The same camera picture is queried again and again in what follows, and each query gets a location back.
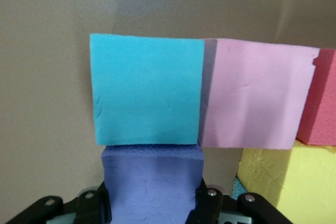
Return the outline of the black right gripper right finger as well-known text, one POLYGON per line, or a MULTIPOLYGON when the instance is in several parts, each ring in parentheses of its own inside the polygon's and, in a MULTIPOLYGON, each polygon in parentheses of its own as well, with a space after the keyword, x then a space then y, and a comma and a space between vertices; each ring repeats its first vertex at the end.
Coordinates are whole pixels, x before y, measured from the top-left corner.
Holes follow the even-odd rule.
POLYGON ((223 206, 223 193, 208 187, 202 179, 196 190, 196 205, 188 214, 185 224, 217 224, 223 206))

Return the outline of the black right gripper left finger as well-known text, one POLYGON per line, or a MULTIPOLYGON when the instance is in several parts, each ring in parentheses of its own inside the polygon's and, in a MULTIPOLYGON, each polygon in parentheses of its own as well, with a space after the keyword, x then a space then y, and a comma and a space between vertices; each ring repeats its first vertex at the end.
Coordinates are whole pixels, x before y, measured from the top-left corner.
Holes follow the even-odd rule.
POLYGON ((75 223, 111 223, 109 194, 104 182, 98 187, 84 189, 76 201, 75 223))

